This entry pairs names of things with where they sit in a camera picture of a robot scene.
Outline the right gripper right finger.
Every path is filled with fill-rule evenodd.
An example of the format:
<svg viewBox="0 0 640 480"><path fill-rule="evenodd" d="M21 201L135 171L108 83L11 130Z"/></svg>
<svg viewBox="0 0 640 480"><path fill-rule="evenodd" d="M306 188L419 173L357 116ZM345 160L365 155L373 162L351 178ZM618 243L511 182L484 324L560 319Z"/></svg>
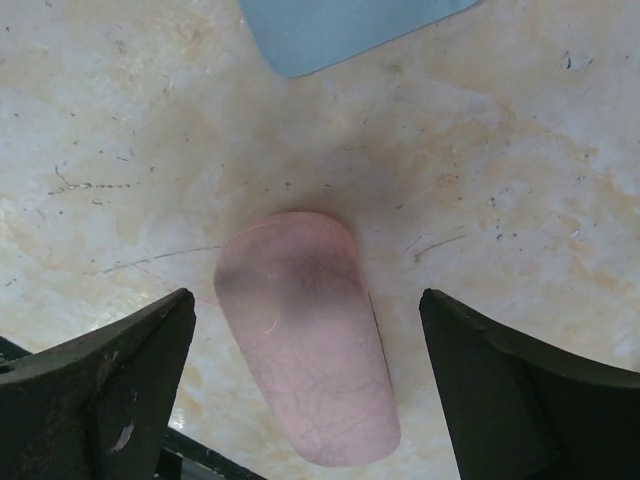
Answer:
<svg viewBox="0 0 640 480"><path fill-rule="evenodd" d="M463 479L636 479L639 375L433 289L419 312Z"/></svg>

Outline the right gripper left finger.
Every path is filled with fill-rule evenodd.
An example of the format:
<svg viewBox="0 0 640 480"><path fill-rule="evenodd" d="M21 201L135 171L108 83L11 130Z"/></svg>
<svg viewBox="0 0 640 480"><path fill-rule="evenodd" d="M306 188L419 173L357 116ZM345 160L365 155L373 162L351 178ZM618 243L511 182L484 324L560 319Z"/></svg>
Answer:
<svg viewBox="0 0 640 480"><path fill-rule="evenodd" d="M1 361L4 479L150 479L196 324L181 288L141 310Z"/></svg>

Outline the pink glasses case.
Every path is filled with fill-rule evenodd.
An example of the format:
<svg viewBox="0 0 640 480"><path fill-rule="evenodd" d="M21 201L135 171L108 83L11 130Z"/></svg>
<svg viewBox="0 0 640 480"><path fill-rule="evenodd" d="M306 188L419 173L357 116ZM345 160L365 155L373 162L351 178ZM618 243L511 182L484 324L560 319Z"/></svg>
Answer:
<svg viewBox="0 0 640 480"><path fill-rule="evenodd" d="M389 369L344 226L313 212L254 222L222 248L214 288L258 389L302 458L354 467L396 450Z"/></svg>

